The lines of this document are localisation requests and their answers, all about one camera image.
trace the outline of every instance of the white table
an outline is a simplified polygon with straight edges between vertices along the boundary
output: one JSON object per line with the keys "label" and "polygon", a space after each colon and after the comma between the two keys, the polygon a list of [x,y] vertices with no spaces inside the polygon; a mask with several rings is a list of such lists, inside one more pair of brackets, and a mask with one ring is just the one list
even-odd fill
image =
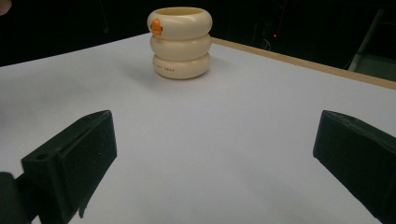
{"label": "white table", "polygon": [[214,44],[176,81],[149,34],[0,67],[0,171],[75,120],[113,113],[119,156],[70,223],[379,223],[312,151],[322,110],[396,136],[396,91]]}

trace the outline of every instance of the orange beak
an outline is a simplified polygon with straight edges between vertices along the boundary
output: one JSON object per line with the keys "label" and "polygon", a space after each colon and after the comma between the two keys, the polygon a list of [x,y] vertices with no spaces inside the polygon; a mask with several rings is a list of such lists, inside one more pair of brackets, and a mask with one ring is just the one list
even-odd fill
{"label": "orange beak", "polygon": [[151,28],[151,32],[154,35],[161,35],[163,33],[161,22],[158,19],[155,19],[154,21],[151,22],[150,28]]}

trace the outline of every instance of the dark background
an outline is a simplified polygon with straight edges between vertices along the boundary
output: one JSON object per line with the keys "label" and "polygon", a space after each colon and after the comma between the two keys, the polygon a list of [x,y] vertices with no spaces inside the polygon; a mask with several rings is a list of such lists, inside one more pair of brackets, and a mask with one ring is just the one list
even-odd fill
{"label": "dark background", "polygon": [[394,0],[14,0],[0,17],[0,66],[142,35],[151,11],[173,6],[206,9],[214,37],[339,68],[348,67],[384,8],[366,51],[396,59]]}

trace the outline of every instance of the cup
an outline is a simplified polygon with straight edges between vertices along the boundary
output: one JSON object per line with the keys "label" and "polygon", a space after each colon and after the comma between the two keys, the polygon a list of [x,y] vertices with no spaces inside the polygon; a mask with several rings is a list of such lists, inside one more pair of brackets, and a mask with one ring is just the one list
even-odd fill
{"label": "cup", "polygon": [[148,15],[154,70],[163,77],[186,79],[210,67],[210,14],[198,7],[165,7]]}

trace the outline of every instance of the wooden table edge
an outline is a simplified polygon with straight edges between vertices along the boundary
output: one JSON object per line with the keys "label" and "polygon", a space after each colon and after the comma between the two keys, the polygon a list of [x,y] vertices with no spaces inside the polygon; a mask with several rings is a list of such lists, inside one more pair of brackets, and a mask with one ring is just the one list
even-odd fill
{"label": "wooden table edge", "polygon": [[388,88],[391,90],[396,90],[396,82],[382,79],[379,77],[371,77],[371,76],[367,76],[364,74],[350,72],[350,71],[343,70],[343,69],[336,68],[336,67],[331,67],[329,65],[325,65],[325,64],[321,64],[321,63],[313,63],[313,62],[309,62],[307,60],[293,58],[293,57],[290,57],[287,55],[271,52],[271,51],[264,50],[264,49],[257,49],[257,48],[253,48],[251,46],[242,45],[242,44],[234,43],[231,41],[218,39],[215,37],[212,37],[212,41],[214,44],[222,45],[224,47],[228,47],[228,48],[232,48],[232,49],[239,49],[239,50],[242,50],[242,51],[245,51],[248,53],[253,53],[256,55],[263,56],[263,57],[275,59],[275,60],[278,60],[278,61],[281,61],[284,63],[291,63],[291,64],[302,66],[305,68],[314,69],[314,70],[317,70],[320,72],[329,73],[329,74],[332,74],[335,76],[346,77],[346,78],[350,78],[353,80],[358,80],[361,82]]}

